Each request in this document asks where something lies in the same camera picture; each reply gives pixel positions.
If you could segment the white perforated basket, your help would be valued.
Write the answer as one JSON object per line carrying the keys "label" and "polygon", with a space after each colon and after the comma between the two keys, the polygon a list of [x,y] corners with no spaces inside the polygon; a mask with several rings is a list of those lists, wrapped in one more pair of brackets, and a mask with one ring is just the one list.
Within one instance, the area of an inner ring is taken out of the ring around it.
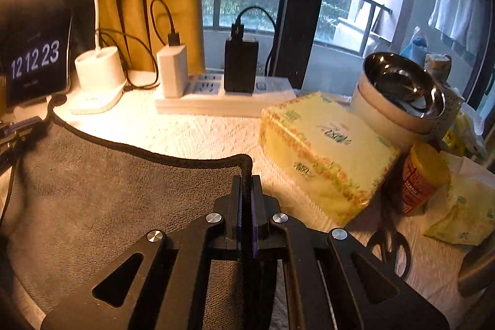
{"label": "white perforated basket", "polygon": [[441,90],[445,97],[445,108],[440,117],[435,121],[435,126],[431,133],[431,138],[440,141],[454,123],[456,116],[461,110],[465,99],[456,88],[448,83],[441,83]]}

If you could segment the stainless steel bowl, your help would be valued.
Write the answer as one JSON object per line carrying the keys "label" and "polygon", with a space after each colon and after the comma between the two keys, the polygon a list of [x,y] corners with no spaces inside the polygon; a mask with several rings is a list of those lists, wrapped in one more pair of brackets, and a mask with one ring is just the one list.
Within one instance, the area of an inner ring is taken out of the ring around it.
{"label": "stainless steel bowl", "polygon": [[400,110],[420,119],[436,119],[445,111],[445,96],[425,69],[392,53],[369,54],[363,72],[372,88]]}

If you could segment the yellow tissue pack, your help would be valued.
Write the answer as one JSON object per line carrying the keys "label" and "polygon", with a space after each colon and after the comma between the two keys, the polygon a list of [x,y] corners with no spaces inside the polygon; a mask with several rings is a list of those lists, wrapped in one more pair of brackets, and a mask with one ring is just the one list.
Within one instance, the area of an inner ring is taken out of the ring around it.
{"label": "yellow tissue pack", "polygon": [[259,143],[339,226],[367,208],[400,155],[363,119],[321,92],[264,109]]}

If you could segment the white hanging towel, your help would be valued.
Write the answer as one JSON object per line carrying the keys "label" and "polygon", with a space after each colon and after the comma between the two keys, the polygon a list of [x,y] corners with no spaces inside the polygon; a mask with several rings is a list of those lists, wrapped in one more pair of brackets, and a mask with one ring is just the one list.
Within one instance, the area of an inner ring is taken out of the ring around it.
{"label": "white hanging towel", "polygon": [[469,64],[474,64],[482,36],[482,0],[435,0],[429,27],[441,41]]}

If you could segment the white ceramic bowl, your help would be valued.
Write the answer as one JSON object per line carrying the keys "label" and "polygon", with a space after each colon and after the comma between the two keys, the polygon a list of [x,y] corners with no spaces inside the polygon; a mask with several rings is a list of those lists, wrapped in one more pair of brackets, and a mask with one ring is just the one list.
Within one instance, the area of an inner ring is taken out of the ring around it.
{"label": "white ceramic bowl", "polygon": [[431,133],[417,133],[389,120],[365,99],[359,85],[356,86],[352,95],[349,110],[360,117],[379,136],[393,144],[401,153],[407,153],[415,142],[433,141]]}

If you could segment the yellow lid jar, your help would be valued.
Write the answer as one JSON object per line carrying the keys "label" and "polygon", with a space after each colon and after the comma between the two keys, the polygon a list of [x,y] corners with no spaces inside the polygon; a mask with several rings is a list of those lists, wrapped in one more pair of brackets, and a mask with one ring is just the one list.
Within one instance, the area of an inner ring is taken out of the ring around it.
{"label": "yellow lid jar", "polygon": [[403,161],[399,201],[402,214],[409,216],[450,181],[450,169],[431,145],[415,142]]}

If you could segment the white charger block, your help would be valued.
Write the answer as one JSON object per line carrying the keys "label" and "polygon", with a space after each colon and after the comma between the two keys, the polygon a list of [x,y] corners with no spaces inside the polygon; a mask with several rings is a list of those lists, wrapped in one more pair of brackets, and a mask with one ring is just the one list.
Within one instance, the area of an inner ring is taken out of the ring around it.
{"label": "white charger block", "polygon": [[157,53],[159,81],[165,98],[180,98],[188,84],[185,44],[165,46]]}

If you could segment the grey towel with black edge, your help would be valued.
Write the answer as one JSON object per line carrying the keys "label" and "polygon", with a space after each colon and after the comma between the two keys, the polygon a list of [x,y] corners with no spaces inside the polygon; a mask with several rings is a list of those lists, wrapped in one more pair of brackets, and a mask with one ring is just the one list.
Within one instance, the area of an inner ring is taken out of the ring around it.
{"label": "grey towel with black edge", "polygon": [[[242,208],[252,173],[245,154],[184,159],[91,136],[57,116],[65,102],[54,98],[21,145],[2,225],[8,268],[45,317],[149,231],[178,232],[211,213],[236,175]],[[245,328],[237,246],[235,259],[211,262],[200,329]]]}

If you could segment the white power strip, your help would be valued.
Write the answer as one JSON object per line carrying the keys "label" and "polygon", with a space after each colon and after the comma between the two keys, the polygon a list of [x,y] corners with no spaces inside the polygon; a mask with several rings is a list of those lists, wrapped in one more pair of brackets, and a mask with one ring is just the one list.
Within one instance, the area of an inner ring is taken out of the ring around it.
{"label": "white power strip", "polygon": [[222,74],[204,74],[191,76],[180,98],[164,96],[159,87],[154,104],[160,114],[258,118],[264,109],[294,98],[287,78],[258,76],[252,93],[240,93],[224,90]]}

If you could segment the black window frame post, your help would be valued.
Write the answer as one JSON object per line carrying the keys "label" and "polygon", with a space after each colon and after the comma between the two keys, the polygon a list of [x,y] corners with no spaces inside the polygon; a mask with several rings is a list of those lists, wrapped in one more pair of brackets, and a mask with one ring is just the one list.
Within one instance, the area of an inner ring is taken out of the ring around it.
{"label": "black window frame post", "polygon": [[322,0],[279,0],[269,74],[300,89],[309,64]]}

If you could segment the black power adapter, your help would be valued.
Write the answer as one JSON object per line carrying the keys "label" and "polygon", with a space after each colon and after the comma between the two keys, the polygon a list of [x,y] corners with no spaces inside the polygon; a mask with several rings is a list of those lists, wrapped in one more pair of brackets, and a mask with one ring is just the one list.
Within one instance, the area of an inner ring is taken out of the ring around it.
{"label": "black power adapter", "polygon": [[259,43],[255,38],[228,38],[225,43],[224,90],[252,94],[255,86]]}

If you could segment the small yellow tissue packet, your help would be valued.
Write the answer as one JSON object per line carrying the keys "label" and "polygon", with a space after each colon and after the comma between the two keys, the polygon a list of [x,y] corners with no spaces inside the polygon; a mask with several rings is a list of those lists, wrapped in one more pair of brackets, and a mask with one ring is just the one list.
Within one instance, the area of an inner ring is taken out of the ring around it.
{"label": "small yellow tissue packet", "polygon": [[494,231],[494,189],[454,176],[426,203],[421,233],[453,245],[478,246]]}

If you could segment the black tablet clock display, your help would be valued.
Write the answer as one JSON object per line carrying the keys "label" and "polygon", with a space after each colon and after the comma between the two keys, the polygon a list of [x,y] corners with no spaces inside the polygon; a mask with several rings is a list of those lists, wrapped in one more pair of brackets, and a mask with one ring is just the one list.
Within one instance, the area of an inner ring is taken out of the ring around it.
{"label": "black tablet clock display", "polygon": [[14,21],[1,45],[7,107],[69,89],[72,12],[40,9]]}

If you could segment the balcony metal railing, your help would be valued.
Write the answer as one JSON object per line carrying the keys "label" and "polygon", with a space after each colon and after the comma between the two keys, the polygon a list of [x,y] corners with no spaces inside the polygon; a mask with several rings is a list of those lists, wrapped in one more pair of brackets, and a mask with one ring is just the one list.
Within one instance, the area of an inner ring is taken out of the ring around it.
{"label": "balcony metal railing", "polygon": [[308,26],[317,45],[363,56],[377,43],[380,22],[392,15],[389,6],[375,0],[201,0],[203,26],[225,31],[244,7],[258,5],[269,12],[280,33],[295,26],[295,19],[309,13]]}

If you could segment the black handled scissors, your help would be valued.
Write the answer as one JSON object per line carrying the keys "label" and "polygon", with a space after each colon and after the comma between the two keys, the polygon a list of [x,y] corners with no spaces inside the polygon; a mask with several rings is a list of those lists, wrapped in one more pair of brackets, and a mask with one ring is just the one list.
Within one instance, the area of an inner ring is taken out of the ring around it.
{"label": "black handled scissors", "polygon": [[[383,264],[399,278],[406,280],[412,265],[411,249],[407,239],[395,226],[390,196],[389,186],[385,182],[380,188],[380,222],[375,233],[369,238],[366,247],[370,251],[378,248],[379,258]],[[404,257],[404,268],[402,271],[397,271],[400,251]]]}

